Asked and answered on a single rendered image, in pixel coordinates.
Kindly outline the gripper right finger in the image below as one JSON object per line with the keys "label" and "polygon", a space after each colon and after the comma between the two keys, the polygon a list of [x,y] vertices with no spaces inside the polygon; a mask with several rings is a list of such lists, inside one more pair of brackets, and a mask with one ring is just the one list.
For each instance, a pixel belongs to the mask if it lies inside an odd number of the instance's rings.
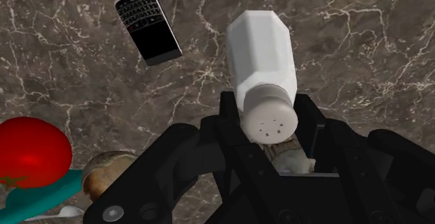
{"label": "gripper right finger", "polygon": [[297,94],[296,137],[315,172],[336,172],[357,224],[435,224],[435,154],[387,129],[364,137]]}

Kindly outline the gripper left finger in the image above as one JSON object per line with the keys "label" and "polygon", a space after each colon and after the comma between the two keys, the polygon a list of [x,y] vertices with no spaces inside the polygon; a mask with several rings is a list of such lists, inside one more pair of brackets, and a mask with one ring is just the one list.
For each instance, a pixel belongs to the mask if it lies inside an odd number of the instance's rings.
{"label": "gripper left finger", "polygon": [[180,198],[208,173],[223,203],[205,224],[280,224],[266,174],[280,177],[241,130],[231,91],[221,93],[219,114],[199,127],[168,127],[86,210],[83,224],[173,224]]}

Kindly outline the white salt shaker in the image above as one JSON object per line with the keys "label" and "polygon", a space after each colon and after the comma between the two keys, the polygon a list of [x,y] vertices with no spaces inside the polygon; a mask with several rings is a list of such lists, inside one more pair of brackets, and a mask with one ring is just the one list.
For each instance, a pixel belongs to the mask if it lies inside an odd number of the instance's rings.
{"label": "white salt shaker", "polygon": [[289,29],[271,10],[247,10],[228,27],[227,62],[245,134],[278,144],[296,131],[296,69]]}

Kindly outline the brown and white object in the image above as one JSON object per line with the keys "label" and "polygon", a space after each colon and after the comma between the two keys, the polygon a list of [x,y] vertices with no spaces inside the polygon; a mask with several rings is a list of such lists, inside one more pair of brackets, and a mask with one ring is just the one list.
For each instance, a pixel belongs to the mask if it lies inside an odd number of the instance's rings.
{"label": "brown and white object", "polygon": [[263,151],[280,174],[309,174],[314,171],[316,161],[305,155],[295,137],[282,143],[266,145]]}

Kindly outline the brown round potato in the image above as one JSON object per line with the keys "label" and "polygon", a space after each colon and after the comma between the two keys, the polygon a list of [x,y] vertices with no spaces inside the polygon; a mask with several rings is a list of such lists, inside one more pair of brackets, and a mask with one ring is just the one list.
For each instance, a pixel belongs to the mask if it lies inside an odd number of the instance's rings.
{"label": "brown round potato", "polygon": [[138,158],[128,151],[106,151],[93,157],[82,171],[82,190],[95,202]]}

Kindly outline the black keypad phone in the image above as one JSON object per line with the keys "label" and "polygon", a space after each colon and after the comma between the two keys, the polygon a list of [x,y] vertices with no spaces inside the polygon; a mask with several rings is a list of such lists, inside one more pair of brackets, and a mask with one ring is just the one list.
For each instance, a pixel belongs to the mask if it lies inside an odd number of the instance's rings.
{"label": "black keypad phone", "polygon": [[116,0],[114,7],[147,66],[183,55],[158,0]]}

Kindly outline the white small spoon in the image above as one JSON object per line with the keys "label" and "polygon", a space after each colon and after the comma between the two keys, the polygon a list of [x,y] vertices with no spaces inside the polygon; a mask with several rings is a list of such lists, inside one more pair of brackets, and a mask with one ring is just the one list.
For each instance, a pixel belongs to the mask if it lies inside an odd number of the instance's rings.
{"label": "white small spoon", "polygon": [[35,216],[33,218],[28,218],[26,221],[36,221],[36,220],[42,220],[42,219],[48,219],[48,218],[70,218],[70,217],[76,217],[81,216],[84,214],[84,211],[80,209],[79,207],[75,207],[72,205],[66,205],[62,207],[58,214],[52,214],[52,215],[39,215]]}

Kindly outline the red tomato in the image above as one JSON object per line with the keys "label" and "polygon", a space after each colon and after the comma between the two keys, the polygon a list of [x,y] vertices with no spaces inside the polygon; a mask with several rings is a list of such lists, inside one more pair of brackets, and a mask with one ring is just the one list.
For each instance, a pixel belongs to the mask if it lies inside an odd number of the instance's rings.
{"label": "red tomato", "polygon": [[33,117],[0,124],[0,184],[39,188],[62,178],[72,163],[72,147],[56,126]]}

